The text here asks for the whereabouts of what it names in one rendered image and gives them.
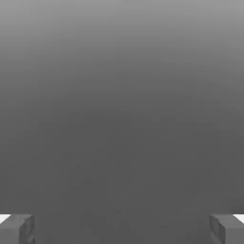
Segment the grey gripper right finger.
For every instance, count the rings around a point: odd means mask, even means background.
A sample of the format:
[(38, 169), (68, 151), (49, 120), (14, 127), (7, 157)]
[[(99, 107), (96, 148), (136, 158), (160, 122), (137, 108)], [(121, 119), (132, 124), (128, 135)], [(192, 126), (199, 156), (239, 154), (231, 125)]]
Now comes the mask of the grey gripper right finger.
[(212, 214), (209, 224), (212, 244), (244, 244), (244, 214)]

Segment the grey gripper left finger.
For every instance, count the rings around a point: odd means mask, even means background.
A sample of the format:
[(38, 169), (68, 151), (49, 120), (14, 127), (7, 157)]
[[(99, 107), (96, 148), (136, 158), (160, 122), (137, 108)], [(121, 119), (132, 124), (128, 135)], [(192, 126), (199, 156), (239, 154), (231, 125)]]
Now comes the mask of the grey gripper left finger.
[(36, 244), (35, 216), (0, 214), (0, 244)]

